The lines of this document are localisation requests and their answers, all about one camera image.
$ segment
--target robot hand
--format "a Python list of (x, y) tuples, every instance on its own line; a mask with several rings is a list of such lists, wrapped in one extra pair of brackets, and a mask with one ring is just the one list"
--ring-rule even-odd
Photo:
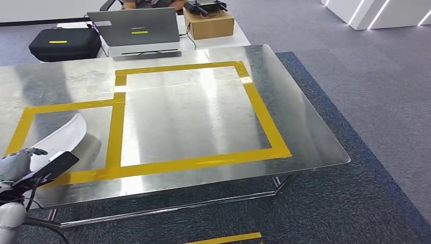
[[(38, 148), (24, 148), (0, 160), (0, 244), (13, 244), (19, 227), (35, 196), (36, 188), (55, 180), (79, 159), (69, 151), (60, 151), (46, 165), (31, 172), (32, 155), (47, 155)], [(27, 208), (22, 200), (26, 191), (32, 190)]]
[(12, 184), (30, 173), (32, 155), (47, 155), (39, 148), (24, 148), (0, 159), (0, 194), (12, 189)]

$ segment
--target cable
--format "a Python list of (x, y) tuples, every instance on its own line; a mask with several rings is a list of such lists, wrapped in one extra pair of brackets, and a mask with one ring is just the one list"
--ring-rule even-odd
[[(88, 18), (90, 18), (90, 16), (88, 15), (88, 14), (84, 14), (84, 22), (85, 22), (85, 24), (87, 25), (87, 27), (88, 28), (93, 28), (96, 32), (97, 32), (97, 34), (99, 34), (99, 38), (102, 36), (101, 34), (100, 34), (100, 31), (96, 28), (96, 25), (94, 24), (94, 22), (90, 19), (90, 21), (91, 21), (91, 24), (89, 24), (89, 23), (87, 23), (87, 21), (85, 20), (85, 17), (88, 17)], [(105, 54), (105, 56), (106, 57), (109, 57), (108, 56), (108, 54), (106, 54), (106, 51), (105, 51), (105, 49), (103, 48), (103, 45), (101, 45), (100, 46), (100, 48), (102, 49), (102, 51), (103, 51), (103, 53)]]
[(42, 181), (43, 178), (47, 177), (50, 173), (45, 174), (43, 177), (40, 177), (38, 179), (38, 181), (35, 183), (35, 185), (33, 186), (33, 190), (32, 190), (32, 194), (30, 195), (27, 207), (25, 208), (25, 210), (27, 210), (27, 212), (30, 210), (30, 207), (32, 206), (32, 203), (34, 202), (34, 198), (35, 198), (35, 194), (36, 194), (36, 188), (39, 186), (40, 181)]
[(49, 226), (46, 226), (46, 225), (41, 225), (41, 224), (36, 224), (36, 223), (23, 223), (22, 225), (37, 226), (37, 227), (42, 227), (42, 228), (50, 229), (53, 232), (55, 232), (57, 235), (59, 235), (65, 244), (69, 244), (69, 241), (67, 241), (66, 237), (61, 232), (59, 232), (58, 230), (56, 230), (56, 229), (54, 229), (52, 227), (49, 227)]
[(191, 22), (189, 22), (189, 24), (187, 25), (187, 30), (186, 30), (186, 33), (185, 34), (179, 34), (179, 36), (180, 37), (182, 37), (182, 36), (187, 36), (189, 39), (190, 39), (190, 41), (192, 41), (193, 42), (193, 45), (195, 46), (195, 50), (196, 50), (196, 48), (197, 48), (197, 46), (196, 46), (196, 42), (189, 36), (189, 32), (190, 32), (190, 28), (191, 28)]
[(193, 42), (193, 45), (195, 46), (195, 50), (196, 50), (196, 48), (197, 48), (197, 46), (196, 46), (196, 42), (189, 36), (189, 32), (190, 32), (190, 27), (191, 27), (191, 22), (189, 23), (189, 25), (187, 25), (187, 32), (186, 32), (186, 35), (187, 35), (187, 37), (190, 39), (190, 41), (192, 41)]
[(1, 203), (10, 203), (10, 202), (16, 202), (16, 201), (24, 200), (24, 199), (27, 199), (28, 201), (32, 201), (32, 202), (34, 202), (35, 204), (37, 204), (37, 205), (38, 205), (38, 207), (39, 207), (40, 209), (44, 209), (44, 208), (40, 205), (40, 203), (38, 203), (36, 200), (34, 200), (34, 199), (30, 199), (30, 198), (28, 198), (28, 197), (21, 197), (21, 198), (18, 198), (18, 199), (15, 199), (15, 200), (11, 200), (11, 201), (0, 201), (0, 202), (1, 202)]

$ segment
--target metal tabletop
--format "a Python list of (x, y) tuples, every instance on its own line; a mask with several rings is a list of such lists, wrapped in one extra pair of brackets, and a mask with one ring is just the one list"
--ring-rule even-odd
[[(41, 187), (36, 199), (43, 206), (151, 195), (223, 181), (293, 174), (350, 161), (269, 46), (170, 55), (0, 67), (0, 149), (8, 147), (26, 107), (110, 100), (114, 93), (125, 94), (119, 156), (122, 167), (270, 148), (268, 135), (244, 90), (244, 82), (252, 80), (291, 157), (207, 167), (210, 164), (172, 172), (167, 168), (163, 173)], [(242, 62), (251, 79), (239, 77), (234, 67), (226, 66), (136, 73), (127, 76), (127, 85), (115, 86), (116, 74), (121, 70), (219, 62)], [(35, 114), (22, 147), (34, 145), (76, 113), (85, 119), (87, 134), (73, 151), (81, 160), (71, 171), (103, 169), (107, 155), (113, 154), (107, 146), (113, 107)]]

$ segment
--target office chair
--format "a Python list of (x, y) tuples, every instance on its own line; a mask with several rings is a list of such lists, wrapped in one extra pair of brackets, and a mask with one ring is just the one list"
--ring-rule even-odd
[[(108, 11), (109, 8), (114, 4), (115, 1), (119, 1), (119, 3), (123, 6), (123, 2), (121, 0), (107, 0), (99, 9), (99, 11)], [(177, 15), (183, 15), (182, 9), (176, 11)]]

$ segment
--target silver laptop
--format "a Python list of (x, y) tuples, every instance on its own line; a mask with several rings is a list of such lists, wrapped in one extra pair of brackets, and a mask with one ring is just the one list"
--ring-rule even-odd
[(108, 46), (179, 42), (174, 8), (89, 12)]

